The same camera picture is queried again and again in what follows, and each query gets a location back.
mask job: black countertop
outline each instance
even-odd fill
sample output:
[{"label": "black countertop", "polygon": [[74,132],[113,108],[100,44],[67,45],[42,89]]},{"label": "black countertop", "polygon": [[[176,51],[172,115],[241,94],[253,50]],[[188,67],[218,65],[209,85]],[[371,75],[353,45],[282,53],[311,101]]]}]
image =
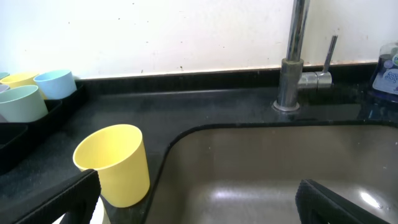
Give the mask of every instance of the black countertop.
[{"label": "black countertop", "polygon": [[72,155],[91,133],[114,124],[133,124],[144,135],[151,188],[143,200],[129,208],[104,203],[111,223],[140,223],[149,209],[148,195],[153,193],[169,144],[184,131],[220,123],[398,121],[394,109],[364,101],[363,90],[361,85],[335,85],[318,93],[301,93],[301,109],[293,114],[281,114],[272,108],[276,87],[98,96],[16,168],[0,176],[0,208],[78,174]]}]

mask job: sink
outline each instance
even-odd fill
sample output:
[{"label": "sink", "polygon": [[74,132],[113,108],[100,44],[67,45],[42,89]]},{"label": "sink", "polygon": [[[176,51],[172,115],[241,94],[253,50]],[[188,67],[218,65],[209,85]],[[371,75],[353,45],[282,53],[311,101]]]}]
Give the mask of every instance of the sink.
[{"label": "sink", "polygon": [[300,223],[295,194],[302,179],[398,223],[398,129],[342,124],[195,131],[170,148],[146,223]]}]

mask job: faucet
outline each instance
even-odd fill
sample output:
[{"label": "faucet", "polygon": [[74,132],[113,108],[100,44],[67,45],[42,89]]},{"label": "faucet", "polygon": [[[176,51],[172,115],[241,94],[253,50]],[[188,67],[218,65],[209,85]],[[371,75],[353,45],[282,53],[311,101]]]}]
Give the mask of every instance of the faucet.
[{"label": "faucet", "polygon": [[331,38],[323,70],[302,73],[304,61],[300,55],[309,6],[310,0],[294,0],[287,54],[286,58],[282,59],[278,97],[274,102],[274,107],[280,111],[295,111],[300,108],[297,102],[299,89],[329,88],[332,84],[332,77],[328,70],[337,35]]}]

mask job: soap bottle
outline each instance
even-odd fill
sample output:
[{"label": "soap bottle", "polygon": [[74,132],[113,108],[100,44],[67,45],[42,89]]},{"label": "soap bottle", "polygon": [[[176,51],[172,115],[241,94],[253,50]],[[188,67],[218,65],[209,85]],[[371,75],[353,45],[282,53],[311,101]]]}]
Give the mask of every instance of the soap bottle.
[{"label": "soap bottle", "polygon": [[398,103],[398,42],[380,48],[379,63],[370,87],[370,95]]}]

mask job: wall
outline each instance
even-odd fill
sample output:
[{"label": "wall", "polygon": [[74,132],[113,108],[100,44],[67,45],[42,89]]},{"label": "wall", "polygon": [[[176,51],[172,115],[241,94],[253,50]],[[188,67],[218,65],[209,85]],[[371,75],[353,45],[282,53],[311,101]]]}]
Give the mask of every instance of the wall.
[{"label": "wall", "polygon": [[[279,67],[293,0],[0,0],[0,71],[79,78]],[[312,0],[302,58],[376,61],[396,0]]]}]

